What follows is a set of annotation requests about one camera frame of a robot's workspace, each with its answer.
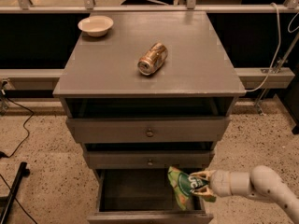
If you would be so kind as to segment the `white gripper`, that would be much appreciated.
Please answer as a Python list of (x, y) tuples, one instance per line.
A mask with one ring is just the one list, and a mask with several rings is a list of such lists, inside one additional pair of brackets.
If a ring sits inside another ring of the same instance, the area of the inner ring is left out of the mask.
[(230, 173), (228, 171), (199, 171), (191, 173), (191, 176), (196, 176), (197, 178), (203, 179), (205, 181), (210, 180), (210, 188), (208, 186), (203, 186), (192, 191), (194, 196), (200, 197), (206, 202), (215, 201), (214, 193), (219, 197), (227, 197), (232, 195), (230, 186)]

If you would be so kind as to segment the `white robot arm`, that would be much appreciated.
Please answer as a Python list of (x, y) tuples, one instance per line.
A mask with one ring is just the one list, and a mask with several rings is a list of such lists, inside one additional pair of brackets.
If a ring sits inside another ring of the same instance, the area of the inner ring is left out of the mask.
[(299, 224), (299, 197), (277, 172), (267, 166), (256, 166), (250, 172), (200, 171), (191, 176), (207, 182), (194, 195), (241, 196), (254, 201), (275, 203), (294, 224)]

